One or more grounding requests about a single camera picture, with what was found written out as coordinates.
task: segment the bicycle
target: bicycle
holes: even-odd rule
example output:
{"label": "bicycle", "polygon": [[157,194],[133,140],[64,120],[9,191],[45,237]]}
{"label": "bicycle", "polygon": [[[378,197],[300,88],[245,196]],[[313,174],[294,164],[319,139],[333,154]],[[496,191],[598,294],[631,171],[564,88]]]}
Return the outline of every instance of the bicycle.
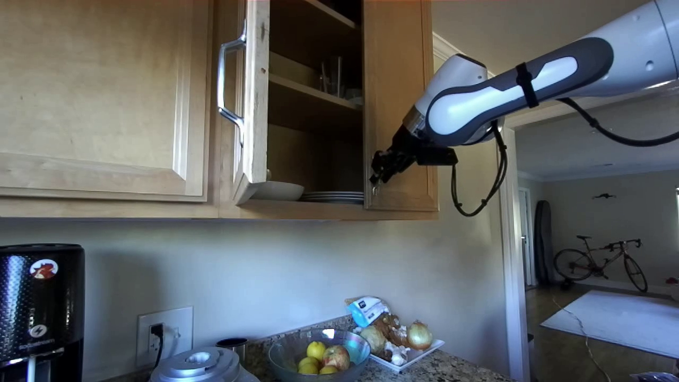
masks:
{"label": "bicycle", "polygon": [[[625,252],[625,249],[631,244],[636,244],[636,249],[641,249],[638,237],[636,240],[618,240],[618,242],[604,244],[601,249],[589,246],[587,235],[576,235],[576,237],[584,242],[585,251],[564,249],[564,251],[558,251],[554,257],[554,270],[564,279],[566,285],[571,285],[573,281],[589,279],[589,276],[609,279],[604,275],[604,270],[621,257],[624,272],[631,279],[631,283],[634,285],[634,288],[638,294],[648,294],[650,285],[648,285],[642,270],[633,260],[633,255]],[[597,264],[592,252],[602,252],[602,251],[615,252],[615,255],[610,260],[602,260],[602,264]]]}

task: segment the ceiling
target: ceiling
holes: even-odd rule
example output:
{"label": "ceiling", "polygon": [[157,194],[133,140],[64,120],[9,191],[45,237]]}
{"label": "ceiling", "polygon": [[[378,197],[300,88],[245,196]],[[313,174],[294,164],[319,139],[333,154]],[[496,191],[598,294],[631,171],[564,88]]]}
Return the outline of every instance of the ceiling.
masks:
{"label": "ceiling", "polygon": [[[434,33],[489,72],[511,71],[645,4],[645,0],[433,0]],[[582,101],[602,127],[631,139],[679,130],[677,85],[609,101]],[[504,120],[515,127],[518,168],[537,180],[594,178],[679,168],[679,143],[615,144],[571,108],[546,103]]]}

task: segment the cabinet door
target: cabinet door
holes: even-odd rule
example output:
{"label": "cabinet door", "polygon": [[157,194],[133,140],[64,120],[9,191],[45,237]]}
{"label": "cabinet door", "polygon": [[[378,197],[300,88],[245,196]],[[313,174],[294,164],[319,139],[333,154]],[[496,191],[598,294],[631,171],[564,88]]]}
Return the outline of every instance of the cabinet door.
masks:
{"label": "cabinet door", "polygon": [[[430,4],[362,2],[365,21],[365,174],[376,152],[390,147],[405,112],[425,91],[433,63]],[[371,211],[437,211],[434,168],[412,166],[378,194],[365,189]]]}
{"label": "cabinet door", "polygon": [[207,0],[4,0],[0,194],[206,197]]}
{"label": "cabinet door", "polygon": [[270,0],[243,2],[241,118],[233,124],[233,197],[243,204],[268,180]]}

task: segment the cabinet handle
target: cabinet handle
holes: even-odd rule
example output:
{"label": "cabinet handle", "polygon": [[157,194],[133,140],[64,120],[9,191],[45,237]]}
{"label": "cabinet handle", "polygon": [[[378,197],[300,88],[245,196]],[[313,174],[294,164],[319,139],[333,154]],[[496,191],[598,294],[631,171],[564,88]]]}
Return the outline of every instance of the cabinet handle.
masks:
{"label": "cabinet handle", "polygon": [[219,46],[217,62],[217,110],[221,118],[228,120],[233,125],[241,125],[241,118],[226,108],[225,85],[226,85],[226,56],[245,46],[245,35],[241,33],[235,40],[223,43]]}

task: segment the onion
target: onion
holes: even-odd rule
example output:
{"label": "onion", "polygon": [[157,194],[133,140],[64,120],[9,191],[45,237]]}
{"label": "onion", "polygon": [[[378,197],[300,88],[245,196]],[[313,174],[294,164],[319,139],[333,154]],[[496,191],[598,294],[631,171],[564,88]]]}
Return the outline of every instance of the onion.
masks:
{"label": "onion", "polygon": [[433,344],[433,334],[425,323],[416,320],[408,327],[408,341],[410,349],[427,350]]}

